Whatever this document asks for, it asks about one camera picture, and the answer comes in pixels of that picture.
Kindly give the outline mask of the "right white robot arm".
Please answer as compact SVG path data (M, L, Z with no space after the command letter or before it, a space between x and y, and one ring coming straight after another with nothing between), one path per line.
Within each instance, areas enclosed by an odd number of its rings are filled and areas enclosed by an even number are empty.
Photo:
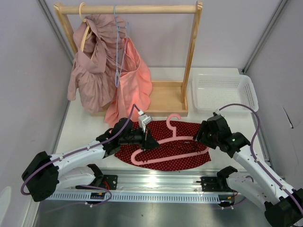
M303 219L303 190L295 189L253 152L253 142L240 132L232 132L222 115L202 121L194 140L226 153L239 163L252 180L228 166L218 174L216 185L235 190L263 211L273 227L291 227Z

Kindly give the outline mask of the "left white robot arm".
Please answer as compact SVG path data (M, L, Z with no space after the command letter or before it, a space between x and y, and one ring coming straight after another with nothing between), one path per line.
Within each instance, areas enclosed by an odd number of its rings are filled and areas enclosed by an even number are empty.
M142 150L160 147L150 132L151 121L143 114L139 127L134 128L130 119L121 118L113 128L79 149L55 155L44 151L36 154L21 176L21 193L41 202L59 189L98 189L104 175L93 161L114 155L123 145L138 145Z

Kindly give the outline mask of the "pink plastic hanger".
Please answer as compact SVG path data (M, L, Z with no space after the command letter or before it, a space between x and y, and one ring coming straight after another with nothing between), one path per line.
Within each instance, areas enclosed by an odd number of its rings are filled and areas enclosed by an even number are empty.
M161 144L168 143L168 142L173 142L173 141L192 140L193 137L190 137L190 136L177 136L177 128L175 126L172 126L171 123L170 123L172 118L177 118L178 120L181 120L182 117L177 113L175 113L175 114L172 113L167 117L166 126L169 130L172 131L172 137L167 138L167 139L163 139L163 140L159 140L158 143L161 145ZM180 154L180 155L175 155L175 156L162 157L162 158L157 158L157 159L149 159L149 160L146 160L146 161L137 161L135 159L136 155L142 153L142 150L138 149L131 155L131 162L136 166L148 165L148 164L153 164L153 163L171 161L171 160L175 160L175 159L194 157L194 156L205 154L208 151L209 151L209 148L206 148L203 151L195 151L195 152L192 152L192 153Z

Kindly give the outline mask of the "red polka dot skirt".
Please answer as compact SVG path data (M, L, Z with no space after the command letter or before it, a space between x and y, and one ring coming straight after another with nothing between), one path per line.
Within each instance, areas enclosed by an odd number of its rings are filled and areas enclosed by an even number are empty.
M177 136L193 137L200 127L198 123L170 121L173 127L176 127ZM166 120L152 121L148 124L151 134L155 140L162 140L172 137L173 132L167 127ZM114 156L121 161L131 164L131 155L139 148L138 145L122 145L120 151ZM150 159L158 159L176 155L184 155L187 153L200 152L200 155L174 159L165 162L139 165L139 167L160 171L180 171L196 168L211 161L208 147L202 143L193 140L179 140L167 142L160 145L160 148L146 150L135 156L136 161L147 161Z

